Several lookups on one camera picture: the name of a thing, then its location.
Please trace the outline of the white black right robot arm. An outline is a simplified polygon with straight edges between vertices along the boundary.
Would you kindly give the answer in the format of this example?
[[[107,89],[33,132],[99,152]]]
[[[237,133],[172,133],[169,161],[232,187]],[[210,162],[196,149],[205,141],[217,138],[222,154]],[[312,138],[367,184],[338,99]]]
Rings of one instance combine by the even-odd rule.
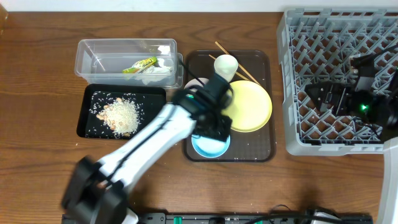
[[[336,116],[354,116],[364,124],[382,128],[384,142],[384,178],[377,223],[397,223],[397,83],[390,84],[389,94],[377,95],[369,90],[340,83],[321,82],[305,87],[318,110],[332,105]]]

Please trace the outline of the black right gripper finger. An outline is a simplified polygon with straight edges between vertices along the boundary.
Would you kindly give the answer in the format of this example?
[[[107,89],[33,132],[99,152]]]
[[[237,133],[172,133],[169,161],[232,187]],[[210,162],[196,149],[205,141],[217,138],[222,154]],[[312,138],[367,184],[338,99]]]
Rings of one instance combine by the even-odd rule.
[[[305,93],[307,95],[321,95],[327,92],[330,87],[330,82],[318,82],[308,84],[305,86]]]
[[[314,96],[313,94],[308,93],[308,97],[310,98],[307,106],[311,109],[316,109],[319,112],[322,112],[322,99],[320,97]]]

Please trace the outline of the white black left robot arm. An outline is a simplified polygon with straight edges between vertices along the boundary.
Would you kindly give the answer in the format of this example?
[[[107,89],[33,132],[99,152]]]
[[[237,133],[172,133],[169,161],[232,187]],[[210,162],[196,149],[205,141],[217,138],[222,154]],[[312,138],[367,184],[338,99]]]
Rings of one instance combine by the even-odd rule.
[[[232,120],[221,112],[233,91],[180,90],[172,101],[132,139],[93,162],[82,158],[62,198],[65,213],[77,223],[138,223],[129,194],[149,169],[175,143],[191,134],[225,141]]]

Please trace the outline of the white tissue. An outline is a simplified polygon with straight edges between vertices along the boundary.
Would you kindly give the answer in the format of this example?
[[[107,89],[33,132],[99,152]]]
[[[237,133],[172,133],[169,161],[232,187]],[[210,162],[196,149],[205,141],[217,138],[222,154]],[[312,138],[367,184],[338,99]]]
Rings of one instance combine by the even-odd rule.
[[[142,82],[145,85],[163,80],[165,77],[170,76],[174,70],[174,61],[172,59],[160,57],[151,57],[150,59],[154,63],[141,72],[144,76]]]

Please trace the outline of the green snack wrapper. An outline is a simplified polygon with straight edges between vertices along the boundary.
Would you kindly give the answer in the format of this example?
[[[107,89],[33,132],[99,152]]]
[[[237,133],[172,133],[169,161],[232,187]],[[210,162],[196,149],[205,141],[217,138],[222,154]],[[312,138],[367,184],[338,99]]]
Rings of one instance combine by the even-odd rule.
[[[149,67],[153,66],[157,62],[156,57],[150,57],[144,60],[137,61],[130,68],[126,68],[122,73],[141,73]]]

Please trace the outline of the light blue bowl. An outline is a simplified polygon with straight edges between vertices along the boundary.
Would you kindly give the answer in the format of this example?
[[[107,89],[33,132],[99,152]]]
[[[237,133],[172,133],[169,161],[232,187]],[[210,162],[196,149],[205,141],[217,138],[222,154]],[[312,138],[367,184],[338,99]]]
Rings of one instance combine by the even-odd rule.
[[[222,156],[228,150],[231,137],[228,136],[226,141],[219,141],[199,135],[192,135],[191,141],[194,150],[199,155],[212,159]]]

